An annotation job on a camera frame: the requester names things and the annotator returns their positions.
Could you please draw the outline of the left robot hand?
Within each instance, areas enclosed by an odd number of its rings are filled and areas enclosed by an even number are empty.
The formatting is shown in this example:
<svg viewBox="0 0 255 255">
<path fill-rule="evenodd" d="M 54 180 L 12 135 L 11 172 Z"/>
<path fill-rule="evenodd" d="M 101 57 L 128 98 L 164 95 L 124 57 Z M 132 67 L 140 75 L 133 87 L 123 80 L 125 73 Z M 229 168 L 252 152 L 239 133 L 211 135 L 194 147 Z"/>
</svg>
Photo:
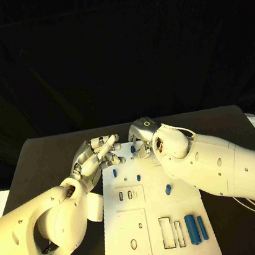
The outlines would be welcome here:
<svg viewBox="0 0 255 255">
<path fill-rule="evenodd" d="M 121 150 L 118 141 L 117 134 L 84 141 L 73 158 L 70 178 L 76 179 L 87 193 L 92 191 L 102 175 L 102 170 L 126 162 L 125 157 L 113 153 Z"/>
</svg>

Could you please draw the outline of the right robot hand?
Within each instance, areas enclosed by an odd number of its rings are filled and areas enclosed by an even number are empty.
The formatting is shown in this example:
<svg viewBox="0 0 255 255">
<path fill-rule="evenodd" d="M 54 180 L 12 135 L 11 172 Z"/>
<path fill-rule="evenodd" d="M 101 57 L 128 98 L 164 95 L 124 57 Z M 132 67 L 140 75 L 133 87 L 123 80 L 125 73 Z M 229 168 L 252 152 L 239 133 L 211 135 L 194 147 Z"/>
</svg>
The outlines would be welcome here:
<svg viewBox="0 0 255 255">
<path fill-rule="evenodd" d="M 132 153 L 134 157 L 144 159 L 150 157 L 153 137 L 159 127 L 158 123 L 149 117 L 139 118 L 131 124 L 128 132 L 128 141 L 134 145 L 137 144 L 138 140 L 142 141 L 140 148 Z"/>
</svg>

